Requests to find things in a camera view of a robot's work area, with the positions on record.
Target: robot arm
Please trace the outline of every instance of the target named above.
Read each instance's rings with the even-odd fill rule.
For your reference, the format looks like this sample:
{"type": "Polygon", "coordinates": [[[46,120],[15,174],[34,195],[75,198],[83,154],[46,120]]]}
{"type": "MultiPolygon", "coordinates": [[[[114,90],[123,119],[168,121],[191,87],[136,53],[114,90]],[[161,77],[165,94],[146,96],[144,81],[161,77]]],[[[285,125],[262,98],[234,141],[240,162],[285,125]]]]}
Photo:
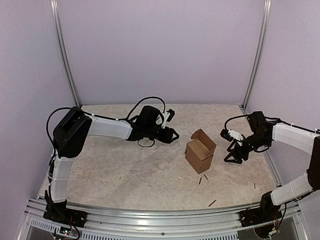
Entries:
{"type": "Polygon", "coordinates": [[[77,227],[83,227],[86,213],[67,209],[66,195],[72,164],[82,151],[87,136],[113,137],[127,141],[149,138],[153,142],[158,140],[170,144],[179,138],[173,128],[166,126],[174,115],[172,109],[162,113],[148,105],[131,119],[96,116],[78,107],[70,109],[53,130],[54,151],[48,172],[49,193],[45,193],[47,208],[44,218],[67,224],[66,219],[72,217],[77,227]]]}
{"type": "Polygon", "coordinates": [[[280,142],[299,149],[311,156],[309,169],[284,186],[265,193],[260,207],[240,212],[243,227],[281,218],[279,211],[282,204],[300,200],[320,189],[320,132],[290,125],[279,118],[268,121],[261,111],[247,116],[253,135],[244,138],[233,130],[223,129],[221,136],[232,142],[227,149],[229,154],[225,162],[241,164],[248,160],[249,152],[258,151],[260,147],[271,147],[272,141],[280,142]]]}

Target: white wall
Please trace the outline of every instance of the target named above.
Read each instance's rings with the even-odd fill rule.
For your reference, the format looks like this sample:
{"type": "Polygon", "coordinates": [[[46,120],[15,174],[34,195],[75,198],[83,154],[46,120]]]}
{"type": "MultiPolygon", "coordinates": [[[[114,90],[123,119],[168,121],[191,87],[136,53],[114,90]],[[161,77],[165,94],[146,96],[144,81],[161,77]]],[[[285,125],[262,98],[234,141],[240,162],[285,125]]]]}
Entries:
{"type": "MultiPolygon", "coordinates": [[[[248,112],[320,128],[320,2],[273,0],[248,112]]],[[[309,168],[310,157],[274,143],[269,150],[283,184],[309,168]]],[[[320,192],[299,202],[310,239],[320,236],[320,192]]]]}
{"type": "Polygon", "coordinates": [[[46,120],[66,105],[73,101],[50,1],[0,1],[0,239],[14,239],[37,196],[52,151],[46,120]]]}
{"type": "Polygon", "coordinates": [[[264,0],[60,0],[83,104],[241,104],[264,0]]]}

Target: stick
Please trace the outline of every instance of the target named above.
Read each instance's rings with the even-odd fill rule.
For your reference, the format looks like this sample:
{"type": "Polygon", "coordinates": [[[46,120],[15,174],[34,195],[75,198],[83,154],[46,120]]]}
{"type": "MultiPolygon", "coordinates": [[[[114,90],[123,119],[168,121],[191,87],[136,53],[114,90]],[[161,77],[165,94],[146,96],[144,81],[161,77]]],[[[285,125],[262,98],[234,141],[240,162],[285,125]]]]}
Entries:
{"type": "Polygon", "coordinates": [[[209,207],[211,207],[211,205],[214,204],[216,201],[217,201],[217,200],[214,200],[214,201],[209,205],[209,207]]]}

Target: beige table surface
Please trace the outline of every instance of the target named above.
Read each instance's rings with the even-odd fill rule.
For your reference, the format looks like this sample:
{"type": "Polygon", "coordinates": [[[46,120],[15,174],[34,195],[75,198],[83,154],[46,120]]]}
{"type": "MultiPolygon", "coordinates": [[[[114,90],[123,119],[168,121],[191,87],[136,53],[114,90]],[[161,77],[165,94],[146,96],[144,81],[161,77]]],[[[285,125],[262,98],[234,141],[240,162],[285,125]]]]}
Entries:
{"type": "MultiPolygon", "coordinates": [[[[160,104],[153,106],[162,110],[160,104]]],[[[130,104],[88,105],[82,109],[123,118],[132,107],[130,104]]],[[[223,161],[230,143],[220,137],[220,132],[228,118],[242,115],[238,106],[168,104],[169,108],[175,111],[175,116],[167,125],[180,134],[171,144],[156,141],[153,147],[142,148],[137,142],[87,137],[71,169],[67,200],[120,209],[190,210],[208,208],[214,200],[211,208],[258,202],[262,194],[276,188],[262,154],[251,152],[249,160],[242,164],[223,161]],[[200,128],[217,144],[211,167],[204,172],[208,180],[204,174],[195,172],[184,155],[191,133],[200,128]]],[[[246,137],[252,134],[244,118],[229,122],[228,127],[246,137]]],[[[47,188],[45,180],[41,196],[47,188]]]]}

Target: brown box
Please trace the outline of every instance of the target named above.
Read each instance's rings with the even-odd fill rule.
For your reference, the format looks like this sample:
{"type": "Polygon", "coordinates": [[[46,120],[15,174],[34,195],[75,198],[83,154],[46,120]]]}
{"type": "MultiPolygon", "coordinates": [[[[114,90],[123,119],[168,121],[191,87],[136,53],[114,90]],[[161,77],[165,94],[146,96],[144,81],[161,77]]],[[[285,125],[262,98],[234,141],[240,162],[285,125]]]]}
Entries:
{"type": "Polygon", "coordinates": [[[194,140],[186,144],[185,158],[200,174],[210,168],[217,145],[202,129],[195,131],[191,139],[194,140]]]}

